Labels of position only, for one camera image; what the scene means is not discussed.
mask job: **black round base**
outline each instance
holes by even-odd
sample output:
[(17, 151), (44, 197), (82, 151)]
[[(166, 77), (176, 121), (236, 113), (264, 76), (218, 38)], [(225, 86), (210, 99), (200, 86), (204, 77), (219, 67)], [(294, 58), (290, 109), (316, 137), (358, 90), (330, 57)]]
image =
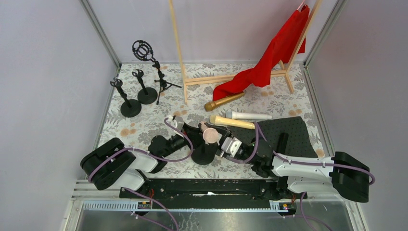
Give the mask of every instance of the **black round base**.
[(194, 149), (191, 154), (191, 159), (199, 165), (208, 165), (213, 162), (218, 149), (217, 143), (202, 144), (198, 148)]
[(126, 102), (123, 102), (122, 106), (120, 107), (120, 113), (122, 113), (124, 117), (132, 118), (140, 113), (141, 104), (137, 100), (129, 100), (129, 103), (132, 105), (132, 107), (129, 107)]
[(143, 89), (138, 93), (138, 100), (141, 104), (151, 104), (157, 100), (157, 91), (154, 88), (146, 88), (147, 95), (144, 93)]

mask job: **red scarf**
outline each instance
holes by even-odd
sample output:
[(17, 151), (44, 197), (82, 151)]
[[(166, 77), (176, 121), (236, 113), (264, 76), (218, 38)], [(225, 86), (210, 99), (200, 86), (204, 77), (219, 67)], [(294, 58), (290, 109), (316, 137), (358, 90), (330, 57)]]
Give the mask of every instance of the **red scarf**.
[[(289, 62), (306, 25), (309, 10), (306, 5), (301, 11), (296, 10), (272, 39), (258, 64), (254, 68), (241, 71), (233, 80), (217, 86), (213, 92), (213, 101), (241, 92), (252, 83), (258, 87), (269, 85), (272, 68), (279, 60), (284, 63)], [(305, 43), (306, 39), (303, 41), (298, 53), (305, 52)]]

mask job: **light gray wall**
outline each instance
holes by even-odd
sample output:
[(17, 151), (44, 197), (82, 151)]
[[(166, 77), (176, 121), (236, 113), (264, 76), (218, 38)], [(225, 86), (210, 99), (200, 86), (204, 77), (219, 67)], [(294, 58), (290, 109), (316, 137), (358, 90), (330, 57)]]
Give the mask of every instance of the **light gray wall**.
[[(174, 0), (184, 61), (258, 61), (302, 0)], [(305, 1), (310, 8), (315, 0)], [(306, 37), (308, 52), (337, 0), (323, 0)], [(134, 41), (160, 62), (178, 62), (168, 0), (90, 0), (121, 62), (139, 62)], [(304, 60), (300, 54), (297, 60)]]
[(407, 230), (408, 1), (348, 1), (310, 66), (336, 150), (377, 178), (371, 231)]
[(60, 228), (114, 73), (79, 1), (0, 1), (0, 230)]

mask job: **black microphone stand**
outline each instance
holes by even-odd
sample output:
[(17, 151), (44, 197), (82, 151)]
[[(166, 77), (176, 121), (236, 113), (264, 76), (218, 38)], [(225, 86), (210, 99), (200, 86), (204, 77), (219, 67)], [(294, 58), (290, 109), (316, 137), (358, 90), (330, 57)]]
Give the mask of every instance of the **black microphone stand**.
[(122, 84), (123, 82), (118, 78), (115, 78), (113, 82), (111, 81), (111, 86), (115, 87), (123, 100), (125, 100), (120, 107), (120, 113), (127, 118), (135, 117), (141, 111), (141, 104), (137, 100), (128, 100), (127, 94), (122, 89)]
[(151, 104), (157, 99), (157, 91), (153, 88), (147, 88), (144, 86), (143, 83), (143, 71), (139, 69), (135, 69), (132, 71), (132, 75), (138, 79), (138, 82), (141, 85), (142, 90), (138, 93), (138, 100), (142, 104)]
[(171, 86), (175, 86), (178, 88), (181, 88), (181, 86), (169, 83), (166, 80), (164, 80), (165, 75), (163, 72), (160, 70), (160, 63), (153, 57), (153, 49), (150, 46), (149, 43), (143, 41), (143, 40), (137, 40), (136, 42), (133, 43), (132, 45), (132, 51), (133, 55), (141, 61), (152, 61), (154, 64), (152, 67), (157, 69), (157, 73), (159, 75), (159, 80), (154, 80), (154, 82), (159, 82), (160, 84), (160, 90), (159, 90), (159, 95), (157, 97), (157, 105), (159, 105), (159, 100), (160, 100), (160, 94), (169, 89)]

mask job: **wooden frame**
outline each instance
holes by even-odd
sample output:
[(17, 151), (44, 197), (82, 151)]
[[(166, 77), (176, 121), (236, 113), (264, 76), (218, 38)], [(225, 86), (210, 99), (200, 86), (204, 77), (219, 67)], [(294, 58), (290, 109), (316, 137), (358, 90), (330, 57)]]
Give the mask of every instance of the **wooden frame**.
[[(307, 19), (305, 28), (303, 28), (303, 31), (300, 35), (299, 40), (297, 41), (296, 48), (292, 52), (291, 58), (289, 59), (289, 62), (285, 65), (282, 60), (279, 61), (279, 66), (281, 70), (276, 70), (276, 71), (271, 71), (270, 76), (271, 77), (285, 77), (286, 84), (288, 85), (289, 92), (292, 94), (294, 92), (291, 80), (289, 78), (289, 71), (293, 65), (294, 58), (296, 54), (299, 52), (300, 47), (302, 46), (303, 40), (306, 38), (307, 31), (310, 28), (310, 24), (313, 21), (316, 11), (319, 9), (320, 4), (322, 0), (316, 0), (309, 18)], [(197, 85), (197, 84), (206, 84), (206, 83), (219, 83), (219, 82), (228, 82), (234, 78), (234, 75), (225, 75), (225, 76), (211, 76), (211, 77), (199, 77), (199, 78), (188, 78), (186, 75), (186, 68), (183, 63), (183, 59), (181, 57), (181, 48), (180, 48), (180, 41), (179, 41), (179, 33), (177, 31), (177, 21), (176, 21), (176, 13), (174, 11), (174, 6), (173, 6), (173, 0), (169, 0), (170, 4), (170, 12), (171, 12), (171, 19), (173, 22), (173, 30), (174, 30), (174, 36), (176, 39), (176, 45), (177, 45), (177, 53), (178, 53), (178, 61), (180, 62), (180, 68), (181, 68), (181, 77), (183, 78), (183, 89), (184, 89), (184, 102), (187, 104), (187, 86), (188, 85)]]

